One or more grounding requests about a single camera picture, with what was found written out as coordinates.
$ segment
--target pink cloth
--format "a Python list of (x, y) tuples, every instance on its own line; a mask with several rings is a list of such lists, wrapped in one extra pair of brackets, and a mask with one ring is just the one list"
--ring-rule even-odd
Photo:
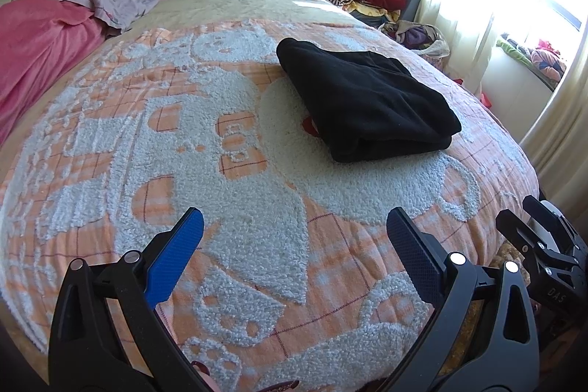
[(0, 7), (0, 145), (43, 93), (105, 39), (105, 24), (74, 3), (17, 0)]

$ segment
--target fingernail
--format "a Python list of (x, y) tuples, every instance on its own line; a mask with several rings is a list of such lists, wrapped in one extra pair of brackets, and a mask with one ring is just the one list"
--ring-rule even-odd
[(300, 384), (299, 380), (290, 380), (289, 382), (280, 382), (279, 384), (270, 385), (258, 392), (285, 392), (286, 390), (298, 387), (298, 384)]
[(211, 371), (208, 369), (207, 366), (202, 364), (202, 362), (198, 362), (197, 360), (192, 361), (192, 367), (198, 367), (198, 370), (206, 375), (211, 375)]

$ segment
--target orange and white blanket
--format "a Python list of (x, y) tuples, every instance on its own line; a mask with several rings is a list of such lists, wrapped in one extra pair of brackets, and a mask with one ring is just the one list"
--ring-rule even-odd
[[(336, 164), (305, 132), (275, 56), (285, 37), (394, 56), (462, 122), (451, 147)], [(299, 379), (353, 391), (388, 375), (428, 318), (385, 231), (402, 206), (448, 251), (488, 264), (494, 218), (537, 178), (471, 95), (358, 25), (214, 22), (106, 46), (49, 103), (0, 198), (0, 288), (46, 350), (69, 262), (142, 249), (190, 207), (204, 239), (158, 313), (223, 392)], [(125, 343), (130, 335), (123, 336)]]

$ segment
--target pink folded garment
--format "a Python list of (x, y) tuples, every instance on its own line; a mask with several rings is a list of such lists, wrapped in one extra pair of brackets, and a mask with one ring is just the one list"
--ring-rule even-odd
[(58, 0), (0, 7), (0, 145), (43, 93), (105, 41), (107, 26), (92, 14)]

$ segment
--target green cloth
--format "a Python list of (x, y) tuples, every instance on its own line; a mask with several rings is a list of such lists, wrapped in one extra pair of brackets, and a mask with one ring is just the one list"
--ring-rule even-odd
[(499, 37), (496, 40), (496, 47), (500, 47), (502, 50), (505, 51), (506, 55), (512, 57), (515, 60), (518, 60), (519, 62), (521, 62), (521, 64), (524, 64), (529, 70), (536, 70), (536, 67), (533, 65), (533, 62), (531, 62), (527, 57), (525, 57), (522, 52), (519, 52), (519, 50), (515, 49), (507, 41), (502, 39), (502, 37)]

